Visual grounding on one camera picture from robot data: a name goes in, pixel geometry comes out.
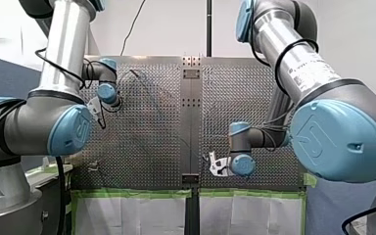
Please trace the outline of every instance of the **blue joint cap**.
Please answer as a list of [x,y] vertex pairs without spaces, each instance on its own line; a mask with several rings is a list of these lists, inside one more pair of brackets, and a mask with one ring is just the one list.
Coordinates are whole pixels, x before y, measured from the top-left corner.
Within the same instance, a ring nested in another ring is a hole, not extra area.
[[90,112],[83,105],[74,105],[64,111],[51,130],[48,153],[63,156],[81,151],[90,135],[90,121]]
[[239,42],[249,42],[250,20],[252,17],[252,0],[243,0],[236,24],[236,37]]
[[236,135],[248,129],[250,129],[250,124],[248,122],[245,122],[245,121],[233,122],[230,124],[229,136]]
[[106,66],[108,66],[109,68],[111,68],[114,71],[118,70],[118,63],[113,59],[102,58],[102,59],[99,60],[99,62],[105,64]]
[[291,142],[299,161],[327,180],[376,180],[376,121],[359,108],[336,100],[300,107],[291,123]]
[[97,96],[103,103],[112,105],[118,98],[116,89],[109,83],[102,83],[97,89]]
[[249,176],[256,171],[256,162],[249,155],[242,154],[231,161],[231,171],[239,176]]

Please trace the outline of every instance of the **metal bracket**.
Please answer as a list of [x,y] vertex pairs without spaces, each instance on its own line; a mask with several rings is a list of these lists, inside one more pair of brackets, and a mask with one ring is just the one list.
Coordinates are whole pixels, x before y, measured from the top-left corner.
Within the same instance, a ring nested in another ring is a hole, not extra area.
[[182,174],[182,183],[183,184],[198,184],[200,182],[200,175],[184,173]]
[[200,79],[200,70],[184,70],[184,79]]

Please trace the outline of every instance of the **white wall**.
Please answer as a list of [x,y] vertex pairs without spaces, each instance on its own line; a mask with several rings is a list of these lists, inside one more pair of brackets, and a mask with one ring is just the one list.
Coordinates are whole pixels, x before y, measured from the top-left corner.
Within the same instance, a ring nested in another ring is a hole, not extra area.
[[[91,29],[102,55],[119,55],[142,0],[108,0]],[[181,56],[206,52],[206,1],[147,0],[123,55]]]
[[[107,0],[107,9],[92,23],[90,53],[117,55],[142,0]],[[242,0],[212,1],[212,55],[252,57],[250,46],[237,42],[235,28]],[[317,9],[317,0],[305,0]],[[124,55],[181,56],[206,54],[207,0],[148,0],[127,41]]]
[[376,0],[319,0],[320,54],[376,93]]
[[0,0],[0,59],[40,70],[42,61],[34,51],[46,44],[44,33],[18,0]]

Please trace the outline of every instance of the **pegboard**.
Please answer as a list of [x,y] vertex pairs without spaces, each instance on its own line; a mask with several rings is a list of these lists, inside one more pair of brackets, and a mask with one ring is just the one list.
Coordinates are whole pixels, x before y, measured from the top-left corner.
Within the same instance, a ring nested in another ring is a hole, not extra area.
[[[302,168],[290,147],[253,150],[257,173],[248,179],[214,177],[203,158],[209,151],[228,156],[231,122],[264,121],[274,84],[271,69],[254,59],[197,58],[193,70],[187,58],[111,58],[118,61],[123,107],[105,112],[105,130],[94,123],[74,164],[74,189],[180,189],[183,173],[199,173],[200,187],[300,190]],[[97,85],[82,92],[85,100]]]
[[[104,112],[106,129],[93,123],[72,187],[179,189],[181,58],[112,59],[118,61],[123,106],[115,114]],[[86,101],[97,86],[82,91]]]
[[203,156],[215,151],[218,158],[228,157],[230,123],[247,121],[253,126],[263,123],[275,83],[271,68],[255,59],[204,58],[202,73],[201,187],[300,190],[304,183],[302,167],[291,147],[273,153],[253,149],[257,171],[249,178],[212,176]]

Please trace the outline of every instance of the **robotic arm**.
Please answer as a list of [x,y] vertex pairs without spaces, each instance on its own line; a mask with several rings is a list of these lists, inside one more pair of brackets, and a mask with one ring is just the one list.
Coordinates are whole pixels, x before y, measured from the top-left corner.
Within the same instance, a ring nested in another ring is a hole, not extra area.
[[91,113],[79,95],[85,80],[99,80],[100,102],[119,101],[117,64],[103,59],[83,66],[88,27],[100,2],[22,0],[26,12],[48,23],[48,46],[39,86],[26,101],[0,99],[0,234],[40,234],[41,193],[30,190],[21,156],[66,156],[85,146]]
[[267,120],[284,124],[295,105],[290,132],[270,133],[248,123],[230,125],[230,170],[248,175],[256,168],[252,148],[288,141],[299,161],[319,177],[352,183],[376,180],[376,95],[361,81],[342,78],[316,53],[316,21],[295,1],[245,0],[237,38],[263,53],[275,70]]

